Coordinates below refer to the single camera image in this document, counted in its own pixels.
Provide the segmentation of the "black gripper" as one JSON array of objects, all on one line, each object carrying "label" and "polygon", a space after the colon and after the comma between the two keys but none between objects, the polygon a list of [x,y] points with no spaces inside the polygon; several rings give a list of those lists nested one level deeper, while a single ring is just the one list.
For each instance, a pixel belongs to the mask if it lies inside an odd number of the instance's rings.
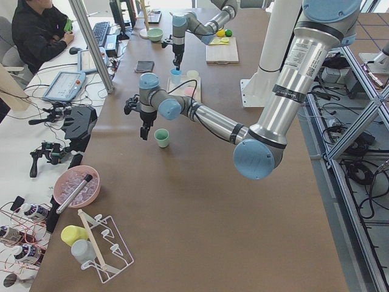
[{"label": "black gripper", "polygon": [[173,64],[177,70],[181,69],[181,62],[184,56],[185,44],[173,44]]},{"label": "black gripper", "polygon": [[145,111],[140,111],[140,118],[143,121],[143,124],[140,128],[140,137],[147,141],[150,128],[153,126],[153,123],[157,118],[157,111],[149,113]]}]

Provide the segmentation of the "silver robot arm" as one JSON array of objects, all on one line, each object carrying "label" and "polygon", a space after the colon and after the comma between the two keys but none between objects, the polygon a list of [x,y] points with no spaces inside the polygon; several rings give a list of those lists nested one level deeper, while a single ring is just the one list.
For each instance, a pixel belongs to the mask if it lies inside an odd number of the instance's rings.
[{"label": "silver robot arm", "polygon": [[286,22],[278,26],[282,10],[283,3],[275,1],[263,47],[263,52],[271,45],[283,49],[276,71],[265,77],[259,68],[241,85],[242,99],[263,109],[257,123],[246,127],[192,97],[172,95],[160,87],[156,74],[144,73],[134,98],[143,120],[141,137],[148,137],[157,116],[173,120],[184,115],[235,146],[233,162],[240,174],[267,177],[282,160],[286,133],[328,52],[354,42],[360,2],[294,1]]},{"label": "silver robot arm", "polygon": [[215,37],[215,34],[224,27],[226,23],[233,20],[238,11],[237,1],[211,1],[220,12],[207,23],[203,24],[195,12],[185,12],[181,15],[172,16],[172,34],[163,43],[163,47],[172,45],[174,59],[173,64],[180,70],[185,50],[185,34],[192,33],[202,43],[208,45]]}]

